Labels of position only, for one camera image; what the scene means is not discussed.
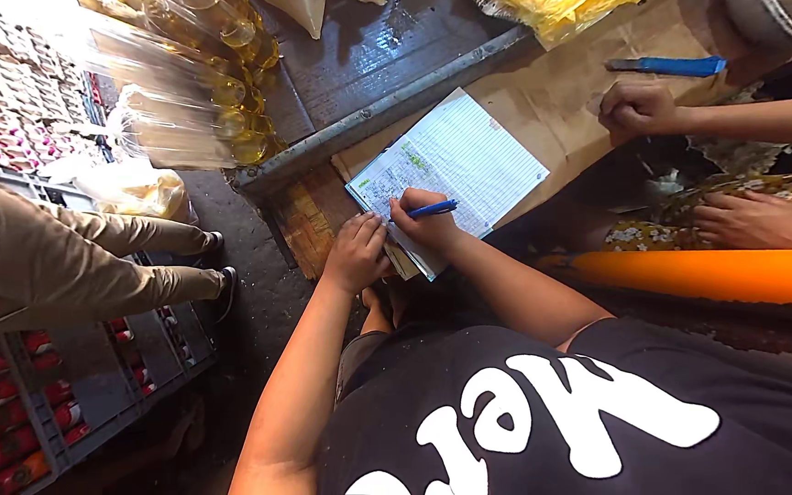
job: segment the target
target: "black t-shirt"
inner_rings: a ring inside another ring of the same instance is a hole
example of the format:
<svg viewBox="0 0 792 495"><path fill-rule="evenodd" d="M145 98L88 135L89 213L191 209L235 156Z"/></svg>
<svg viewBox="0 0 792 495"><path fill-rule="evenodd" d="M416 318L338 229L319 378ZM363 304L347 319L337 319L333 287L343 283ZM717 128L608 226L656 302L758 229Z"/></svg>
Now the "black t-shirt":
<svg viewBox="0 0 792 495"><path fill-rule="evenodd" d="M792 494L792 383L683 338L610 319L570 354L497 327L401 343L326 426L319 492Z"/></svg>

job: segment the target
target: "lined paper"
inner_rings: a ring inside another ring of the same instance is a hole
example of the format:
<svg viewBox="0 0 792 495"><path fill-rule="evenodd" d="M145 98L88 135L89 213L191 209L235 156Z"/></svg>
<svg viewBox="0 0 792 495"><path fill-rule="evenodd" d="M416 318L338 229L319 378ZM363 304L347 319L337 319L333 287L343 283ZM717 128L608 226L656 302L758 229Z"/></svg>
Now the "lined paper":
<svg viewBox="0 0 792 495"><path fill-rule="evenodd" d="M549 174L530 152L462 89L424 116L347 184L365 208L390 218L391 197L406 187L458 199L454 220L482 238ZM429 280L445 265L399 228L390 233Z"/></svg>

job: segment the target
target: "cardboard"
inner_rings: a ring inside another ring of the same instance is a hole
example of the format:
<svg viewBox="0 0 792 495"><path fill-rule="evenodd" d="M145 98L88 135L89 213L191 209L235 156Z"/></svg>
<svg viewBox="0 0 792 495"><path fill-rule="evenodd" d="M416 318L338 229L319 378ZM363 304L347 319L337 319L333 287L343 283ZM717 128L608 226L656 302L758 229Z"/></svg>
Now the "cardboard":
<svg viewBox="0 0 792 495"><path fill-rule="evenodd" d="M710 55L730 61L724 73L708 78L657 77L604 68L604 61L611 58ZM698 106L728 97L791 56L749 46L731 27L717 0L649 0L640 6L623 5L552 51L528 54L478 79L464 88L467 93L552 171L495 228L544 203L610 152L609 133L598 122L598 107L601 96L617 80L659 78L679 104ZM343 179L358 174L428 110L333 156Z"/></svg>

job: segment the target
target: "white lettering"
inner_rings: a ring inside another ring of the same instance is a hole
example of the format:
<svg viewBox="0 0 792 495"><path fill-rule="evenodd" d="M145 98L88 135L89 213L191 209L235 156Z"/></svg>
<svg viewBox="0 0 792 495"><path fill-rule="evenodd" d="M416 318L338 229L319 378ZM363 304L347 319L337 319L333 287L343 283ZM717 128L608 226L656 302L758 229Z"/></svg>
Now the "white lettering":
<svg viewBox="0 0 792 495"><path fill-rule="evenodd" d="M474 429L476 441L482 448L492 452L522 452L531 436L531 406L521 387L501 369L485 368L469 378L463 388L460 412L471 418L475 401L485 392L492 392L494 398L478 414ZM497 422L503 414L512 417L512 431Z"/></svg>
<svg viewBox="0 0 792 495"><path fill-rule="evenodd" d="M371 471L357 479L344 495L411 495L399 478L386 471Z"/></svg>
<svg viewBox="0 0 792 495"><path fill-rule="evenodd" d="M521 372L536 388L570 448L570 463L583 476L610 478L622 471L600 411L674 446L696 445L719 426L720 417L710 408L682 402L637 375L591 360L612 381L589 372L572 357L560 357L570 384L567 392L547 359L529 355L506 359L506 366Z"/></svg>
<svg viewBox="0 0 792 495"><path fill-rule="evenodd" d="M442 406L430 412L417 428L419 445L433 444L445 472L448 473L447 488L453 495L488 495L488 466L484 459L476 460L457 430L457 412L450 406ZM442 482L430 483L427 495L438 495L445 488Z"/></svg>

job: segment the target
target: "concrete floor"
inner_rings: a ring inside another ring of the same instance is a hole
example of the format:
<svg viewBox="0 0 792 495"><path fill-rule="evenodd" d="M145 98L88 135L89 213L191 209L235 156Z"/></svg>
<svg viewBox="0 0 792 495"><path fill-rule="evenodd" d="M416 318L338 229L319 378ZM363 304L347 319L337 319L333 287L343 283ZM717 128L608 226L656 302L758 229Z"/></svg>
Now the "concrete floor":
<svg viewBox="0 0 792 495"><path fill-rule="evenodd" d="M214 328L218 364L192 387L162 402L128 433L143 432L149 437L145 443L160 441L169 427L158 433L145 430L173 424L180 400L199 393L206 404L206 438L196 452L149 466L123 478L106 493L225 495L255 404L314 292L314 283L300 269L289 268L268 226L221 174L180 175L201 227L225 235L225 249L215 258L205 259L204 265L233 266L239 287L231 313ZM365 311L355 304L346 338L358 334L364 317Z"/></svg>

